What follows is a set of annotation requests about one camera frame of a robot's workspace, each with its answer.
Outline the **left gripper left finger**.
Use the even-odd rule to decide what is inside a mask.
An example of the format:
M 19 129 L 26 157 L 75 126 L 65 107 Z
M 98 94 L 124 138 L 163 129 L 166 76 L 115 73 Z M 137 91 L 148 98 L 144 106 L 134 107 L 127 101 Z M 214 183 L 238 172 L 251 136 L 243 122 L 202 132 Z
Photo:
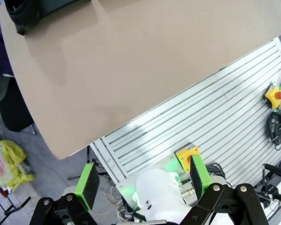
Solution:
M 56 201 L 49 197 L 39 199 L 30 224 L 96 225 L 89 211 L 93 208 L 99 182 L 95 164 L 86 164 L 73 193 L 65 194 Z

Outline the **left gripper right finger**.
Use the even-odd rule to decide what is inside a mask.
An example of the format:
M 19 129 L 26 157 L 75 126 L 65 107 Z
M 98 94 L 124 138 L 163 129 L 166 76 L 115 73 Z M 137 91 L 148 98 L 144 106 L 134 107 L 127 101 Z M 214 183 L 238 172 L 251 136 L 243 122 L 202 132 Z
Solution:
M 267 225 L 268 220 L 251 184 L 235 188 L 212 182 L 201 155 L 190 156 L 190 177 L 197 203 L 182 225 Z

